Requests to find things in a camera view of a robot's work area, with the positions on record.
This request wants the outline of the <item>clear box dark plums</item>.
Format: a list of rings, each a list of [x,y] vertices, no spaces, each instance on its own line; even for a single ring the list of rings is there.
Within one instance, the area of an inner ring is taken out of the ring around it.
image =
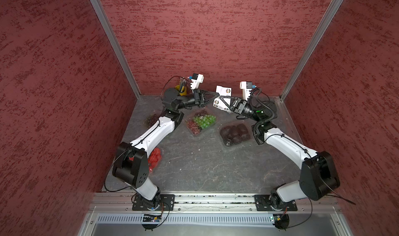
[[[231,147],[251,139],[251,133],[244,123],[228,124],[220,129],[220,136],[225,146]]]

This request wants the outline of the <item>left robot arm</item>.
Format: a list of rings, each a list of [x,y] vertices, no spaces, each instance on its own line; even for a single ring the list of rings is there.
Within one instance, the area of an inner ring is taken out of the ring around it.
[[[181,109],[206,107],[220,95],[216,92],[195,89],[182,96],[174,89],[167,89],[162,98],[164,110],[156,123],[130,143],[122,142],[115,154],[112,175],[132,187],[145,200],[156,203],[159,188],[149,178],[148,158],[156,146],[182,122]]]

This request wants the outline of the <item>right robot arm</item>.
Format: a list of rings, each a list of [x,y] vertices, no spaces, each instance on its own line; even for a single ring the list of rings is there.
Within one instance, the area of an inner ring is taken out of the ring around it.
[[[340,187],[333,157],[328,152],[317,152],[302,145],[272,123],[277,117],[273,101],[255,96],[246,100],[220,96],[220,103],[226,105],[229,111],[254,120],[251,129],[256,143],[273,146],[300,169],[298,181],[280,185],[271,191],[269,204],[275,211],[281,211],[290,202],[299,199],[317,201]]]

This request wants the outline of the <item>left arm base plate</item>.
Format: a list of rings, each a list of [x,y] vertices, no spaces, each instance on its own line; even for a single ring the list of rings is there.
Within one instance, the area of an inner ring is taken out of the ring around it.
[[[133,198],[133,211],[172,211],[175,203],[174,194],[158,194],[153,200],[147,200],[142,195],[135,195]]]

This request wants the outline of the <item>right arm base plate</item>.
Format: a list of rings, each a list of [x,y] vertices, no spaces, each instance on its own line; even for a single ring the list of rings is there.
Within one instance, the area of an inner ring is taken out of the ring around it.
[[[283,202],[276,194],[254,195],[257,211],[261,212],[296,212],[298,208],[295,201]]]

